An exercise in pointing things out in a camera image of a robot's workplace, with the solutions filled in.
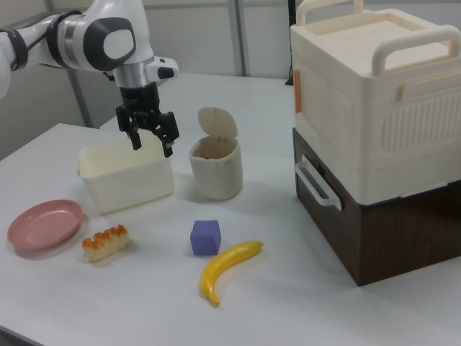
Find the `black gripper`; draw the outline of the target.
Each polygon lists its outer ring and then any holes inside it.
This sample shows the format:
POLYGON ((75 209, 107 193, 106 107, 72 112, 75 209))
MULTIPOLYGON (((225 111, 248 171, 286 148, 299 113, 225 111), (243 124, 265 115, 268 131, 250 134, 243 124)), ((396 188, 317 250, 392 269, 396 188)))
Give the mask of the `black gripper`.
POLYGON ((116 109, 119 130, 125 132, 137 151, 142 143, 138 133, 138 122, 153 122, 151 132, 161 141, 164 156, 173 154, 174 141, 179 137, 179 129, 173 112, 161 113, 156 82, 136 88, 120 87, 122 104, 116 109))

